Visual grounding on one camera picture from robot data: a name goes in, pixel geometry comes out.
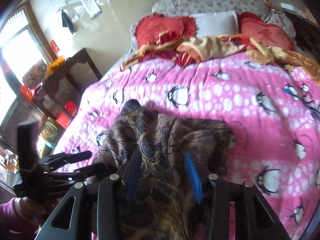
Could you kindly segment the magenta sleeve forearm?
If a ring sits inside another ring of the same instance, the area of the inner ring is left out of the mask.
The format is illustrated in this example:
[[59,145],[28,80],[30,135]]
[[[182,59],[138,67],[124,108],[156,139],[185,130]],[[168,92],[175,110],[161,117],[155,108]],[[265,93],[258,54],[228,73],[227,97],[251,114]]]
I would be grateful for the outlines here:
[[35,239],[40,226],[37,215],[23,204],[17,197],[1,204],[1,239]]

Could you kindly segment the person's left hand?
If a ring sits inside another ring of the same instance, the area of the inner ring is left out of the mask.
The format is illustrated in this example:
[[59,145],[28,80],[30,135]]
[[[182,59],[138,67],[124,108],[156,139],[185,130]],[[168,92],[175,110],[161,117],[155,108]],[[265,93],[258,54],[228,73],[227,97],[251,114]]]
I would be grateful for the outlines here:
[[16,199],[17,209],[24,218],[35,219],[48,213],[49,208],[28,197]]

